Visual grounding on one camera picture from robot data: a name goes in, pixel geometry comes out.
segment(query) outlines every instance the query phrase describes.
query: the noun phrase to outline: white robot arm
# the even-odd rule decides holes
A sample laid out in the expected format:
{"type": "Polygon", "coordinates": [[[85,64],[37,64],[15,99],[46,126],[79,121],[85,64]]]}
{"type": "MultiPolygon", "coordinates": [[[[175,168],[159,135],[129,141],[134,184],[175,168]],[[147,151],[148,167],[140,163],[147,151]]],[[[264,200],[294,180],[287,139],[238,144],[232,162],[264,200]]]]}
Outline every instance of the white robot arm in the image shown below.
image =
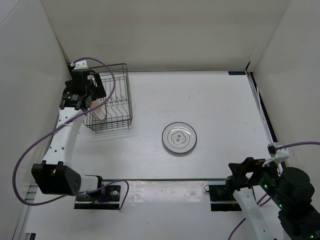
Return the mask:
{"type": "Polygon", "coordinates": [[[289,152],[276,146],[277,143],[273,143],[268,147],[271,159],[247,157],[242,163],[229,163],[232,175],[226,180],[226,194],[239,203],[255,239],[276,238],[260,213],[253,186],[261,186],[279,207],[278,218],[287,239],[320,239],[320,213],[311,205],[315,188],[309,176],[298,168],[285,167],[279,174],[277,164],[288,158],[289,152]]]}
{"type": "Polygon", "coordinates": [[[71,72],[72,80],[66,82],[59,106],[56,128],[66,126],[53,135],[42,162],[32,166],[31,173],[43,194],[76,196],[101,186],[102,177],[80,175],[72,169],[72,154],[85,115],[70,119],[86,111],[92,101],[106,96],[99,74],[92,75],[87,64],[79,64],[81,67],[71,72]]]}

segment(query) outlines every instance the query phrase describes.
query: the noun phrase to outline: white plate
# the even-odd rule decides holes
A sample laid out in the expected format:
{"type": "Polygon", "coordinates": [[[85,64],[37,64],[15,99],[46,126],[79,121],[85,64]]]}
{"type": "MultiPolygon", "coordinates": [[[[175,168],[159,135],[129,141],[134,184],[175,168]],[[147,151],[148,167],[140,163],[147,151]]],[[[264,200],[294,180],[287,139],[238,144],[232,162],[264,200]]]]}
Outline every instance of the white plate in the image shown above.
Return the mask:
{"type": "MultiPolygon", "coordinates": [[[[91,103],[91,108],[94,108],[104,102],[103,98],[97,99],[91,103]]],[[[107,118],[107,110],[106,106],[102,105],[101,107],[98,107],[96,110],[93,111],[96,117],[100,120],[105,120],[107,118]]]]}
{"type": "Polygon", "coordinates": [[[173,122],[162,132],[162,142],[174,154],[186,154],[197,144],[196,131],[184,122],[173,122]]]}

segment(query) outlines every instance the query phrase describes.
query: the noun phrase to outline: black bracket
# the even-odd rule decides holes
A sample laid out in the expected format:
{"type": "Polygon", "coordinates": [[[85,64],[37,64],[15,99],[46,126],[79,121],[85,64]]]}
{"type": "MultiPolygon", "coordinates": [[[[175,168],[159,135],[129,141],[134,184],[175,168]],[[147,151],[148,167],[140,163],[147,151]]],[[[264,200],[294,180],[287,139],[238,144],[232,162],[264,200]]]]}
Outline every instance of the black bracket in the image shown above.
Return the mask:
{"type": "Polygon", "coordinates": [[[107,186],[99,200],[88,194],[79,194],[75,197],[74,209],[117,210],[120,207],[120,194],[120,185],[107,186]]]}
{"type": "Polygon", "coordinates": [[[230,196],[226,185],[208,185],[212,212],[241,211],[233,196],[230,196]]]}

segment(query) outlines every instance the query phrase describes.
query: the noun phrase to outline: white wall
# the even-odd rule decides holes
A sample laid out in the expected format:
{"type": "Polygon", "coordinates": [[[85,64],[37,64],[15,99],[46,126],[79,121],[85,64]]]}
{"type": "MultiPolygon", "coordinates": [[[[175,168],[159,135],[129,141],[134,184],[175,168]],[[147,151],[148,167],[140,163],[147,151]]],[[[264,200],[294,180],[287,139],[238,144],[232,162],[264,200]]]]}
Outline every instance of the white wall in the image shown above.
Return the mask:
{"type": "MultiPolygon", "coordinates": [[[[14,166],[56,124],[64,81],[70,78],[40,0],[0,3],[0,239],[11,239],[22,209],[12,188],[14,166]]],[[[39,146],[24,159],[17,183],[25,196],[39,146]]]]}
{"type": "Polygon", "coordinates": [[[41,0],[67,58],[133,69],[255,65],[290,0],[41,0]]]}
{"type": "MultiPolygon", "coordinates": [[[[292,0],[254,78],[279,141],[320,141],[320,1],[292,0]]],[[[320,211],[320,146],[292,148],[290,166],[306,171],[320,211]]]]}

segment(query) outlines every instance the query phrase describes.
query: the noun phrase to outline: wire dish rack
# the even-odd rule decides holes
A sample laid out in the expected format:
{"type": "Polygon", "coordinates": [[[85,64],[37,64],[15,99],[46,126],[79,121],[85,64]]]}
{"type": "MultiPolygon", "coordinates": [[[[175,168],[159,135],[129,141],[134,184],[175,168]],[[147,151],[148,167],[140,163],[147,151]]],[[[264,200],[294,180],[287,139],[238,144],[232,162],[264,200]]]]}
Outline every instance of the wire dish rack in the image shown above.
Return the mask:
{"type": "MultiPolygon", "coordinates": [[[[106,105],[86,115],[83,123],[89,129],[101,130],[129,127],[133,119],[128,67],[125,63],[108,65],[115,76],[115,90],[106,105]]],[[[109,96],[114,81],[104,66],[91,67],[99,73],[105,93],[109,96]]],[[[101,104],[106,98],[92,102],[91,107],[101,104]]]]}

